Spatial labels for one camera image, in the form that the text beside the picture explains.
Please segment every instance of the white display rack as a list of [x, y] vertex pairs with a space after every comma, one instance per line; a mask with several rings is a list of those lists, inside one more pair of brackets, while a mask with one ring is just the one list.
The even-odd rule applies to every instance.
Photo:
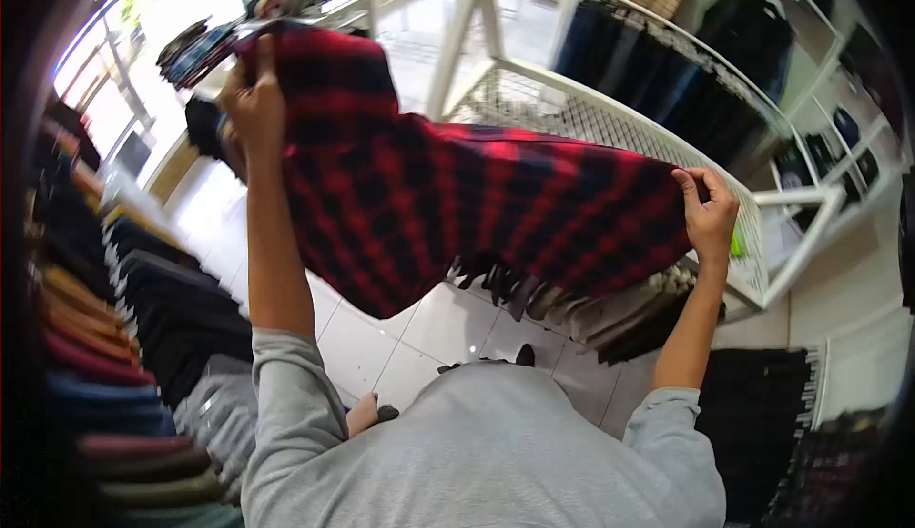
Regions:
[[[459, 52], [477, 9], [482, 16], [489, 58], [467, 87], [450, 92]], [[543, 93], [544, 88], [555, 90], [562, 99], [543, 100], [547, 95], [552, 96]], [[807, 266], [818, 239], [844, 199], [844, 191], [835, 187], [750, 192], [708, 156], [644, 115], [577, 81], [537, 65], [508, 59], [495, 0], [457, 0], [438, 58], [427, 113], [435, 121], [521, 127], [624, 148], [681, 167], [714, 168], [740, 201], [738, 228], [746, 247], [744, 255], [731, 257], [726, 290], [747, 307], [738, 312], [729, 309], [728, 320], [757, 313], [789, 290]], [[760, 208], [790, 204], [819, 205], [819, 209], [797, 251], [770, 280], [762, 251]], [[694, 252], [682, 262], [688, 267], [698, 267]]]

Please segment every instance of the wire mesh panel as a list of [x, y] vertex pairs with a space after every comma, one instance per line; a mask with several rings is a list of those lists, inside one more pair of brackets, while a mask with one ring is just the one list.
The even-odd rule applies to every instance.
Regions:
[[[451, 111], [448, 121], [519, 127], [614, 146], [680, 167], [707, 167], [711, 160], [646, 117], [603, 97], [576, 97], [498, 65], [488, 70]], [[761, 296], [769, 285], [761, 241], [760, 208], [753, 195], [728, 174], [723, 178], [740, 201], [738, 235], [746, 253], [731, 256], [731, 276]]]

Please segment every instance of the green tag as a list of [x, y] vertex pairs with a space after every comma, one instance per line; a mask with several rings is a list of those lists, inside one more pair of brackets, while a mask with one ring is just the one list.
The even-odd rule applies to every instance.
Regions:
[[735, 258], [747, 255], [747, 241], [740, 223], [734, 225], [734, 234], [731, 235], [731, 255]]

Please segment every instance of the gray sleeve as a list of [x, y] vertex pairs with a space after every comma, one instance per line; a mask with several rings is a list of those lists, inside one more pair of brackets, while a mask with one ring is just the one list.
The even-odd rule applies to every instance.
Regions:
[[242, 490], [246, 519], [280, 497], [276, 491], [290, 474], [349, 436], [337, 390], [304, 337], [254, 328], [254, 389], [258, 420]]
[[688, 525], [725, 523], [725, 486], [708, 437], [695, 430], [699, 390], [656, 389], [632, 413], [623, 443], [666, 476], [692, 517]]

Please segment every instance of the window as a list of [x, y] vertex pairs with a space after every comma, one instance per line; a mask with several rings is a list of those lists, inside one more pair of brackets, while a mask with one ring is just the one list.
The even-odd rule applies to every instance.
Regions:
[[55, 73], [55, 89], [86, 114], [102, 157], [135, 167], [142, 163], [139, 143], [145, 144], [150, 154], [138, 174], [142, 182], [187, 127], [186, 98], [162, 79], [158, 54], [200, 19], [213, 27], [243, 14], [244, 0], [117, 0], [72, 47]]

